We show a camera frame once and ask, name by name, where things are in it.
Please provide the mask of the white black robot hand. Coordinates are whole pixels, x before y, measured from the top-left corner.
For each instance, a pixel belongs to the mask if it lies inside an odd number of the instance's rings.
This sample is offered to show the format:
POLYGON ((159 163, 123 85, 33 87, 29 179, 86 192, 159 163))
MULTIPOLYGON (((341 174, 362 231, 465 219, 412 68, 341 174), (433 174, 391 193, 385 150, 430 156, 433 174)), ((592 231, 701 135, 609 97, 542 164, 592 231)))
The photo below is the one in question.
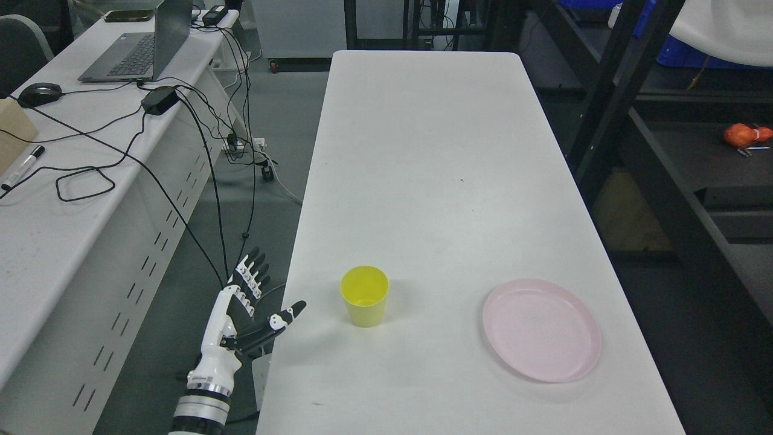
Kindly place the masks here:
POLYGON ((187 375, 188 390, 230 396, 235 386, 234 375, 242 366, 240 357, 248 357, 252 350, 273 341, 306 308, 306 301, 300 300, 265 319, 257 318, 262 287, 268 280, 268 264, 259 248, 236 264, 216 297, 202 336, 201 359, 187 375))

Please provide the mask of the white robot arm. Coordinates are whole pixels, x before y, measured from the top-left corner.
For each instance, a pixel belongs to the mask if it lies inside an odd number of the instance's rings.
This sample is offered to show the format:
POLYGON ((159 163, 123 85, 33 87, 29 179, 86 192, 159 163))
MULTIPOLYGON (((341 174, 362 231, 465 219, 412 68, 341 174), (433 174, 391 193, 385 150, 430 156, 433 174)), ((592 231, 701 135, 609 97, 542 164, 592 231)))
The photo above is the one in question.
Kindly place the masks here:
POLYGON ((205 389, 187 389, 178 401, 169 434, 224 434, 230 398, 205 389))

